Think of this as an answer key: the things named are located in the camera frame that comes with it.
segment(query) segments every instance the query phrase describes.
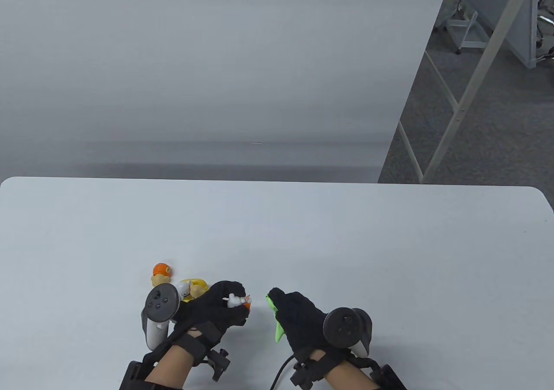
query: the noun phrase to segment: metal frame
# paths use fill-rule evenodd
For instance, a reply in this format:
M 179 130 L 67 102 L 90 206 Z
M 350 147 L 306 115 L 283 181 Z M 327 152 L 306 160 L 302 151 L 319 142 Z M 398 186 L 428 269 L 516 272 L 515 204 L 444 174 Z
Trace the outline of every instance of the metal frame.
M 402 141 L 406 146 L 408 155 L 410 156 L 410 160 L 412 161 L 420 183 L 426 184 L 435 176 L 437 169 L 444 158 L 444 155 L 447 153 L 447 150 L 452 144 L 457 130 L 459 129 L 462 120 L 465 118 L 465 115 L 467 114 L 467 110 L 471 106 L 471 103 L 475 99 L 475 95 L 477 94 L 477 91 L 479 91 L 479 87 L 481 87 L 483 79 L 485 79 L 485 76 L 489 71 L 491 64 L 493 63 L 496 54 L 498 53 L 500 46 L 502 45 L 502 42 L 504 42 L 504 38 L 506 38 L 506 34 L 510 30 L 510 27 L 514 22 L 514 19 L 518 14 L 523 2 L 524 0 L 508 0 L 506 8 L 504 9 L 504 12 L 502 12 L 500 19 L 496 24 L 493 35 L 490 37 L 489 44 L 487 44 L 485 50 L 483 51 L 483 55 L 479 60 L 479 64 L 477 64 L 477 68 L 475 68 L 473 75 L 469 79 L 469 83 L 467 84 L 464 94 L 459 102 L 453 96 L 447 83 L 441 76 L 441 73 L 439 73 L 437 66 L 433 63 L 433 60 L 431 60 L 431 57 L 427 53 L 427 50 L 425 51 L 425 57 L 431 63 L 433 75 L 435 76 L 439 87 L 441 87 L 443 93 L 451 104 L 454 114 L 452 115 L 447 129 L 444 131 L 444 134 L 441 138 L 441 142 L 439 142 L 439 145 L 437 146 L 437 149 L 435 150 L 435 153 L 433 154 L 433 157 L 431 158 L 431 161 L 429 162 L 429 165 L 427 166 L 425 172 L 422 172 L 421 167 L 419 166 L 419 162 L 417 161 L 416 155 L 413 151 L 412 145 L 409 142 L 408 136 L 404 131 L 402 122 L 398 122 L 398 132 L 400 133 Z

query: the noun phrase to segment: toy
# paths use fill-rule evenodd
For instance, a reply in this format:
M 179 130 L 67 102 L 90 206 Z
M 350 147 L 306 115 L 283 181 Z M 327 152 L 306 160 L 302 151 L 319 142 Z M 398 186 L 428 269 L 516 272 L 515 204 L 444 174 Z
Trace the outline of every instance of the toy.
M 165 263 L 158 263 L 156 266 L 154 266 L 152 277 L 150 278 L 150 281 L 152 281 L 152 286 L 156 287 L 164 283 L 171 283 L 172 274 L 173 272 L 171 267 L 169 267 Z
M 245 307 L 250 310 L 252 299 L 250 298 L 250 295 L 247 297 L 236 297 L 234 293 L 230 293 L 229 297 L 224 297 L 224 301 L 227 301 L 227 307 L 228 308 L 234 308 L 239 305 L 244 305 Z
M 152 277 L 150 278 L 152 287 L 163 285 L 164 283 L 171 283 L 172 275 L 173 271 L 168 264 L 158 263 L 154 266 Z M 209 290 L 208 284 L 202 279 L 184 279 L 176 285 L 176 288 L 180 299 L 184 302 L 189 302 L 192 301 L 192 299 L 201 297 Z

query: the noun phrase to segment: white table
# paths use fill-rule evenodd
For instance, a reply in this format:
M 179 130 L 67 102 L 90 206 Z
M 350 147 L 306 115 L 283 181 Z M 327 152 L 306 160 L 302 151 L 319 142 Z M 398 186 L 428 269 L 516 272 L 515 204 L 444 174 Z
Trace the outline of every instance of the white table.
M 118 388 L 168 260 L 253 296 L 229 370 L 189 389 L 269 388 L 289 355 L 273 286 L 366 309 L 372 356 L 409 390 L 554 388 L 554 215 L 533 188 L 12 178 L 0 239 L 3 389 Z

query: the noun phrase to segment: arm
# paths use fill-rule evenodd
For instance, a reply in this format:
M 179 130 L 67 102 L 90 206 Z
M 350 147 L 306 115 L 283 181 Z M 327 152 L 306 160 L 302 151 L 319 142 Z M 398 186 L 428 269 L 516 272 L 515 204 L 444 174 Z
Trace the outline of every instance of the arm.
M 324 351 L 315 350 L 310 358 L 319 361 L 324 355 Z M 376 390 L 379 388 L 362 370 L 354 367 L 348 361 L 343 361 L 328 372 L 325 380 L 334 390 Z
M 188 331 L 188 335 L 198 337 L 199 331 Z M 190 373 L 194 358 L 180 346 L 172 346 L 162 357 L 145 381 L 171 388 L 183 388 Z

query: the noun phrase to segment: vr controller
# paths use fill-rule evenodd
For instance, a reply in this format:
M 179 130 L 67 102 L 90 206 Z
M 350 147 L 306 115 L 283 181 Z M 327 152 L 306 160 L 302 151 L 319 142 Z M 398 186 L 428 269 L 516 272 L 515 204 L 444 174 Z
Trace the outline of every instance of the vr controller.
M 371 330 L 370 316 L 359 308 L 337 308 L 329 312 L 323 322 L 323 335 L 327 342 L 336 348 L 348 348 L 354 354 L 346 361 L 357 368 L 371 368 L 370 378 L 383 390 L 406 390 L 404 384 L 388 364 L 381 367 L 376 361 L 368 358 Z M 323 378 L 323 374 L 314 376 L 311 365 L 313 362 L 297 362 L 294 365 L 295 371 L 290 380 L 302 390 L 310 390 L 314 381 Z
M 176 315 L 180 305 L 186 305 L 182 298 L 186 291 L 178 285 L 162 283 L 154 287 L 148 296 L 144 309 L 141 311 L 142 330 L 146 338 L 146 346 L 151 350 L 142 359 L 142 362 L 131 361 L 123 376 L 119 390 L 127 390 L 127 386 L 133 380 L 144 380 L 154 369 L 154 364 L 161 360 L 171 345 L 166 345 L 165 340 L 169 331 L 169 324 Z M 244 298 L 230 297 L 228 306 L 244 304 Z M 202 360 L 202 364 L 208 364 L 213 368 L 212 380 L 218 381 L 221 375 L 229 367 L 229 353 L 223 348 L 219 352 L 214 350 Z
M 350 348 L 356 357 L 370 354 L 372 322 L 362 309 L 337 308 L 327 314 L 323 322 L 323 335 L 337 348 Z

